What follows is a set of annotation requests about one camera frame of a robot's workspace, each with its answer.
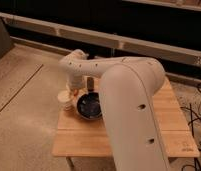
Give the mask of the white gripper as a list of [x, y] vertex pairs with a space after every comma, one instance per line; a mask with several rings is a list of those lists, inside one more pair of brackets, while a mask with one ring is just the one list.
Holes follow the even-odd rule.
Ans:
[[85, 81], [82, 76], [69, 74], [67, 85], [72, 93], [76, 93], [85, 87]]

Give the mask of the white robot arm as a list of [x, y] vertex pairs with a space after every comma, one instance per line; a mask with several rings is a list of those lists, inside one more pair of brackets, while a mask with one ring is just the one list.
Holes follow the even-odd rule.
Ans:
[[72, 90], [82, 78], [99, 79], [100, 108], [117, 171], [170, 171], [153, 108], [165, 81], [162, 64], [150, 57], [88, 60], [77, 49], [60, 60]]

